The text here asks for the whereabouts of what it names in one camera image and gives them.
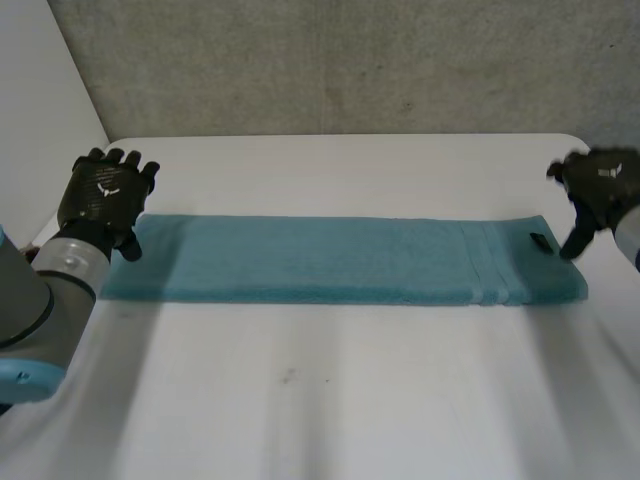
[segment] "logo on robotic hand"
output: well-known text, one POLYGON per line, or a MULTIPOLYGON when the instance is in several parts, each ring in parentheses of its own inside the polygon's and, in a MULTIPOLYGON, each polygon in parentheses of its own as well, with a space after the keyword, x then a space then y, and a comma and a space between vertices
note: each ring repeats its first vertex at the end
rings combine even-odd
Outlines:
POLYGON ((120 191, 119 188, 116 188, 115 190, 109 190, 107 188, 104 188, 100 184, 98 184, 98 190, 100 190, 100 193, 102 193, 102 195, 104 195, 104 198, 107 198, 109 195, 115 195, 116 193, 118 193, 120 191))
POLYGON ((620 175, 621 171, 622 164, 618 165, 616 168, 612 168, 611 170, 598 170, 598 175, 600 175, 601 177, 616 178, 618 175, 620 175))

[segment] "gray wall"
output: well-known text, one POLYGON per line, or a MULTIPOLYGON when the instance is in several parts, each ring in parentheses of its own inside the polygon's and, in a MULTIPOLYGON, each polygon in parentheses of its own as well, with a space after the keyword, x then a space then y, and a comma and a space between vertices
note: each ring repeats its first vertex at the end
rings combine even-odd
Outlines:
POLYGON ((638 0, 49 0, 109 137, 640 145, 638 0))

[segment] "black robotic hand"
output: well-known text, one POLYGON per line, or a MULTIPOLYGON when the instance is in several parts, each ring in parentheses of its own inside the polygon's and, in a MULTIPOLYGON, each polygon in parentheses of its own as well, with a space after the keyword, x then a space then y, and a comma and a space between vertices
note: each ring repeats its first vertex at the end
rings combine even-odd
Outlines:
POLYGON ((578 257, 597 231, 611 229, 640 205, 640 155, 634 149, 571 152, 556 161, 547 177, 563 184, 576 209, 576 224, 560 250, 562 258, 578 257))
POLYGON ((121 163, 123 156, 119 148, 106 155, 93 148, 76 160, 58 208, 57 236, 87 241, 107 258, 116 248, 126 260, 136 261, 142 250, 132 227, 155 187, 160 165, 149 162, 138 171, 140 152, 131 151, 121 163))

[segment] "black tag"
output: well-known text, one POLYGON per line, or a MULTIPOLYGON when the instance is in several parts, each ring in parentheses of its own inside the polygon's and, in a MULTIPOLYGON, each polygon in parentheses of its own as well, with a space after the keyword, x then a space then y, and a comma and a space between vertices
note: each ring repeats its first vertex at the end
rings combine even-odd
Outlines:
POLYGON ((545 237, 541 233, 534 232, 531 232, 529 235, 531 236, 531 239, 535 242, 535 244, 538 245, 538 248, 540 248, 540 250, 542 250, 547 255, 554 254, 553 248, 551 248, 551 245, 549 245, 547 237, 545 237))

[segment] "concrete wall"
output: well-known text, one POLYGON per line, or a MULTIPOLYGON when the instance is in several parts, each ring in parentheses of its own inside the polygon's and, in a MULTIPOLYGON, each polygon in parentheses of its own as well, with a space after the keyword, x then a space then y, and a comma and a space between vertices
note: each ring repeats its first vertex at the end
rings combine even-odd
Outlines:
POLYGON ((0 1, 0 224, 33 240, 75 159, 107 144, 45 0, 0 1))
POLYGON ((640 145, 636 0, 49 0, 112 140, 563 132, 640 145))

